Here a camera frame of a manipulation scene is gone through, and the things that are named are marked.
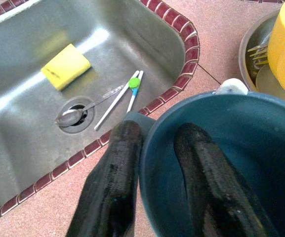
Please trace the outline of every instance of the blue bucket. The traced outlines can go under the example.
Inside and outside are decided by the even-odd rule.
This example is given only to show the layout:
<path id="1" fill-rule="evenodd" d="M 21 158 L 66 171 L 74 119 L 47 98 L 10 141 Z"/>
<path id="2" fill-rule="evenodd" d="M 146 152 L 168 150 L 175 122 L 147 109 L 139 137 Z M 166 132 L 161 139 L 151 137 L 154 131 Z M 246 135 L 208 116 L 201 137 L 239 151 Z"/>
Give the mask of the blue bucket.
<path id="1" fill-rule="evenodd" d="M 173 150 L 174 135 L 186 122 L 199 125 L 219 144 L 285 237 L 285 102 L 260 93 L 196 95 L 152 125 L 140 161 L 140 188 L 155 233 L 191 237 L 183 175 Z"/>

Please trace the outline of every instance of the metal bowl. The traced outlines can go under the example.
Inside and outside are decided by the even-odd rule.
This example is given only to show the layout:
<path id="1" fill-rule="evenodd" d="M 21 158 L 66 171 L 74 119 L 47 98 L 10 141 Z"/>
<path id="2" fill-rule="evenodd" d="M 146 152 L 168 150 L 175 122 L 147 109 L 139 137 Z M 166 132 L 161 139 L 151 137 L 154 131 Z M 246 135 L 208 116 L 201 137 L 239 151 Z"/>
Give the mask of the metal bowl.
<path id="1" fill-rule="evenodd" d="M 256 65 L 250 58 L 248 49 L 257 45 L 268 43 L 271 31 L 280 10 L 276 10 L 257 21 L 243 37 L 239 48 L 239 68 L 247 87 L 258 91 L 255 86 L 256 76 L 262 65 Z"/>

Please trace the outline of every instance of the white object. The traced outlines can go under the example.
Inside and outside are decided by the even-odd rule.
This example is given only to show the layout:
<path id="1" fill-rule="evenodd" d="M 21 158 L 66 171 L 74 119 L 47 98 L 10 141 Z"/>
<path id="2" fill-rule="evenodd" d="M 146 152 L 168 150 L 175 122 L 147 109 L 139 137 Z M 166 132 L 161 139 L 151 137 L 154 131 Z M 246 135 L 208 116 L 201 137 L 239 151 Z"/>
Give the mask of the white object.
<path id="1" fill-rule="evenodd" d="M 136 78 L 138 76 L 140 71 L 136 71 L 131 78 Z M 115 105 L 117 104 L 117 102 L 122 98 L 122 96 L 125 94 L 125 92 L 128 90 L 129 88 L 129 81 L 126 83 L 126 85 L 123 87 L 123 89 L 119 92 L 119 94 L 117 95 L 117 97 L 115 98 L 115 100 L 112 102 L 112 104 L 109 106 L 109 108 L 107 109 L 107 111 L 104 113 L 104 115 L 102 116 L 102 118 L 100 119 L 100 121 L 97 123 L 97 125 L 94 127 L 94 130 L 97 130 L 98 127 L 101 125 L 101 123 L 105 120 L 105 118 L 107 117 L 107 115 L 110 113 L 110 111 L 113 109 L 113 107 L 115 107 Z"/>
<path id="2" fill-rule="evenodd" d="M 140 71 L 139 76 L 138 76 L 138 78 L 139 78 L 139 80 L 140 80 L 140 84 L 141 84 L 142 76 L 143 76 L 143 71 Z M 127 109 L 127 113 L 128 113 L 128 112 L 131 110 L 131 108 L 132 108 L 133 102 L 134 102 L 134 100 L 135 100 L 135 98 L 136 98 L 136 96 L 137 96 L 137 92 L 138 92 L 139 86 L 138 86 L 138 88 L 136 89 L 136 92 L 133 90 L 133 93 L 132 93 L 132 96 L 131 96 L 131 99 L 130 99 L 130 102 L 129 102 L 129 106 L 128 106 L 128 109 Z"/>
<path id="3" fill-rule="evenodd" d="M 237 95 L 247 95 L 249 89 L 246 85 L 237 78 L 231 78 L 225 80 L 220 87 L 215 91 L 216 95 L 223 94 L 237 94 Z"/>

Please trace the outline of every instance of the green cap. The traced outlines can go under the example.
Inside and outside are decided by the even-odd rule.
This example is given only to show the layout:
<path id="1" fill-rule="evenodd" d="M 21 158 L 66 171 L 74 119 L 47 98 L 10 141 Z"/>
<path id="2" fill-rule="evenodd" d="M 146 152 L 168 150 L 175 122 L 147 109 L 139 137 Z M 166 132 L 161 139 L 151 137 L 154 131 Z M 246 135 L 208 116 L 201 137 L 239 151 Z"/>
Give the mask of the green cap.
<path id="1" fill-rule="evenodd" d="M 139 85 L 140 85 L 140 79 L 139 78 L 131 78 L 129 80 L 129 88 L 130 89 L 137 88 L 137 87 L 139 87 Z"/>

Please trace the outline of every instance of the grout line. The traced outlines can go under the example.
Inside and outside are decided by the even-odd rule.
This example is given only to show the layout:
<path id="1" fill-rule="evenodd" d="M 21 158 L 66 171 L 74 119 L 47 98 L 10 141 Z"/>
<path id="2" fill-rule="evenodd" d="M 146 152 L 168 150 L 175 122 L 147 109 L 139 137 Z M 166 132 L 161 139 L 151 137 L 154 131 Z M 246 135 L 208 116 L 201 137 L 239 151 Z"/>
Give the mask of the grout line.
<path id="1" fill-rule="evenodd" d="M 201 69 L 203 69 L 205 72 L 207 72 L 206 69 L 203 68 L 199 63 L 198 63 L 198 66 L 200 66 Z M 219 85 L 221 85 L 221 83 L 220 83 L 216 78 L 214 78 L 209 72 L 207 72 L 207 73 L 208 73 L 208 75 L 210 75 Z"/>

